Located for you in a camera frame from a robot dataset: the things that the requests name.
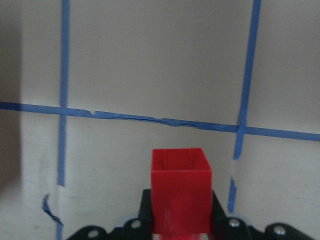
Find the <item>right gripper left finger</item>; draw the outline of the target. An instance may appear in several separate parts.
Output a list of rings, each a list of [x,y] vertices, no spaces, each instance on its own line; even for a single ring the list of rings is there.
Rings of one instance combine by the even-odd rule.
[[[153,234],[153,213],[150,189],[144,189],[142,191],[142,197],[138,211],[138,220],[147,234]]]

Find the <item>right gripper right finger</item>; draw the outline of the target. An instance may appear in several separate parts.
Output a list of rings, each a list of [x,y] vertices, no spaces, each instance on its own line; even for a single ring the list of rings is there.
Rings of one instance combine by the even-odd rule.
[[[223,231],[225,219],[226,213],[212,191],[211,234],[220,234]]]

